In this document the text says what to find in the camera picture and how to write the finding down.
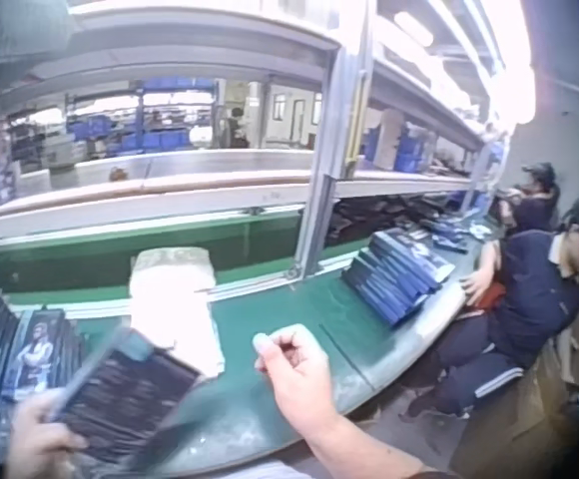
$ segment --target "doorway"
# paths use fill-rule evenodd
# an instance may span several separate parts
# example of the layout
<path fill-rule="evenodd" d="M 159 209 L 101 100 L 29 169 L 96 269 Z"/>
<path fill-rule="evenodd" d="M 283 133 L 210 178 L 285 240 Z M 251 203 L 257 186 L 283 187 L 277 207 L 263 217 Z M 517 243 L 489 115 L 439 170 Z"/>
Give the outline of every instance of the doorway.
<path fill-rule="evenodd" d="M 291 134 L 289 139 L 300 143 L 302 138 L 302 125 L 305 117 L 305 100 L 295 100 L 291 110 Z"/>

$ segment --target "fingernail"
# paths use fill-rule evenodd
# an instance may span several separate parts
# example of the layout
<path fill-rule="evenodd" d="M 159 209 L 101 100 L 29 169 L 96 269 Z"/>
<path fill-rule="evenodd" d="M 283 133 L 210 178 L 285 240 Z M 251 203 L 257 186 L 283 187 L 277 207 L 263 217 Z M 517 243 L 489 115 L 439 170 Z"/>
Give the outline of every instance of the fingernail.
<path fill-rule="evenodd" d="M 272 341 L 272 339 L 263 333 L 259 333 L 256 336 L 254 336 L 254 338 L 252 339 L 252 345 L 254 346 L 254 349 L 257 351 L 258 354 L 263 353 L 268 347 L 270 347 L 271 345 L 273 345 L 274 342 Z"/>
<path fill-rule="evenodd" d="M 73 439 L 77 449 L 86 449 L 88 447 L 88 441 L 85 437 L 75 434 Z"/>

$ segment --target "printed image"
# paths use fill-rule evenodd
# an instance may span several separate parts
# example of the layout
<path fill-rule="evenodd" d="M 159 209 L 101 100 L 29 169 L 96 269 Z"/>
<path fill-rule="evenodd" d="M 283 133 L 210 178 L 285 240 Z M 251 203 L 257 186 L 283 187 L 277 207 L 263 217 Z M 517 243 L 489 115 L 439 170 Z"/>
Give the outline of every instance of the printed image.
<path fill-rule="evenodd" d="M 48 378 L 52 369 L 54 344 L 51 337 L 56 337 L 56 321 L 30 321 L 25 344 L 17 353 L 17 379 L 14 399 L 20 401 L 33 392 L 42 392 L 48 388 Z"/>

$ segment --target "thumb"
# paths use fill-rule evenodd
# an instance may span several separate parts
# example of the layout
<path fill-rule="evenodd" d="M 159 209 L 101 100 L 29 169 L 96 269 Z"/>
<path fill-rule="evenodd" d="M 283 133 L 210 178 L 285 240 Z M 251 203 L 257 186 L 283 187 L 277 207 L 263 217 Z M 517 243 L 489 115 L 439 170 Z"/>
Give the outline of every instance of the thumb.
<path fill-rule="evenodd" d="M 276 386 L 279 381 L 293 374 L 290 362 L 283 354 L 283 350 L 275 344 L 266 334 L 257 334 L 252 341 L 254 349 L 268 371 L 272 384 Z"/>

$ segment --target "character picture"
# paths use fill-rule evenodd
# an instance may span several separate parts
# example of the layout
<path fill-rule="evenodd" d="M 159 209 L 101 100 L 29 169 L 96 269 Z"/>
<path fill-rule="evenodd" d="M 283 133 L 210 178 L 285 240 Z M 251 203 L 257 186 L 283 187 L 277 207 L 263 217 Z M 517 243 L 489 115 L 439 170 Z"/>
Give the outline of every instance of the character picture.
<path fill-rule="evenodd" d="M 29 332 L 26 344 L 16 357 L 18 374 L 15 400 L 21 400 L 33 392 L 42 392 L 48 388 L 53 350 L 54 345 L 49 339 L 48 323 L 37 322 Z"/>

